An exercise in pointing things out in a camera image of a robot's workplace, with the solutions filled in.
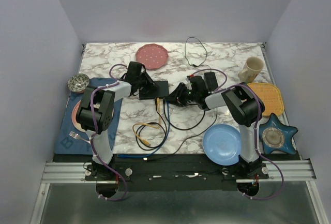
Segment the blue bowl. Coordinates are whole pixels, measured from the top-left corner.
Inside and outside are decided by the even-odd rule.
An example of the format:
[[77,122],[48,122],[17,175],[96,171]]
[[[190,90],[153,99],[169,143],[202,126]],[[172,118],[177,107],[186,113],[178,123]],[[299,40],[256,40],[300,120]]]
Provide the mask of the blue bowl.
[[242,149],[240,133],[230,125],[210,127],[203,136],[202,145],[205,154],[214,163],[231,166],[239,162]]

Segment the silver fork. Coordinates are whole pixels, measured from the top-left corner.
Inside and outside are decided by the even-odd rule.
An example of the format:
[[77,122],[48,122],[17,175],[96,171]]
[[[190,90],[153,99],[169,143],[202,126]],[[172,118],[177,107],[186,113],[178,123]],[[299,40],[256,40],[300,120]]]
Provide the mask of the silver fork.
[[78,133],[70,132],[69,133],[69,136],[73,137],[76,140],[83,140],[83,141],[87,142],[88,144],[90,144],[90,141],[89,140],[83,139]]

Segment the marble table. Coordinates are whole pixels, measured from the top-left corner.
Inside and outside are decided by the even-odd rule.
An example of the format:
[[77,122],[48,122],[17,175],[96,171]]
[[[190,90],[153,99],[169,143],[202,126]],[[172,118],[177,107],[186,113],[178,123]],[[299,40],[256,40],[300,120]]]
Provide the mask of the marble table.
[[[80,73],[93,77],[109,77],[109,70],[114,64],[126,64],[135,61],[135,53],[139,47],[146,43],[88,43],[83,55]],[[197,71],[188,65],[184,58],[183,43],[158,43],[164,46],[169,53],[167,63],[157,70],[148,71],[154,81],[168,80],[169,92],[171,93],[180,82],[185,82],[186,76]],[[222,70],[228,76],[228,81],[224,87],[239,83],[238,72],[242,69],[247,58],[256,56],[263,58],[260,44],[258,43],[204,43],[208,52],[205,64],[212,68]],[[187,58],[192,64],[199,64],[204,60],[205,51],[199,43],[187,44]],[[125,68],[117,67],[113,70],[115,77],[120,77],[125,73]],[[224,76],[216,73],[218,84],[224,81]],[[271,83],[266,66],[257,76],[255,82]],[[202,117],[203,111],[197,106],[185,108],[170,105],[171,123],[180,128],[188,128],[196,124]],[[157,152],[158,154],[173,153],[177,150],[182,141],[191,135],[201,133],[215,119],[216,110],[206,112],[202,123],[190,131],[179,131],[170,129],[167,141]],[[138,97],[131,96],[123,99],[121,115],[117,134],[115,138],[114,153],[136,154],[150,153],[138,147],[132,132],[132,125],[138,122],[158,121],[155,111],[154,100],[139,100]],[[216,123],[224,123],[238,128],[227,107],[218,108]],[[164,134],[158,129],[145,128],[142,137],[149,140],[151,145],[159,144]],[[202,149],[203,135],[187,140],[178,154],[199,154]]]

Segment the yellow tray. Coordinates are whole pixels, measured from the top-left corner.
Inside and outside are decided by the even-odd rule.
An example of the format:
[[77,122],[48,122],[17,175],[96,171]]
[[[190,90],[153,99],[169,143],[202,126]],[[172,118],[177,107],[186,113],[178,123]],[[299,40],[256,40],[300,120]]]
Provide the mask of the yellow tray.
[[248,86],[264,103],[265,110],[262,116],[268,117],[271,113],[278,116],[284,112],[284,102],[279,88],[270,83],[249,83]]

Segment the gray floor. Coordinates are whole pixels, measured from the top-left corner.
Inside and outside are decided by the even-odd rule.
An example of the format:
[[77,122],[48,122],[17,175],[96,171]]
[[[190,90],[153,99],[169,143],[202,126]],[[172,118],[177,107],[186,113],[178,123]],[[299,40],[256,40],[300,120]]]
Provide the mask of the gray floor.
[[[280,183],[263,183],[258,196]],[[122,202],[97,198],[95,185],[52,185],[42,223],[318,223],[305,182],[287,182],[269,201],[252,201],[237,191],[133,192]]]

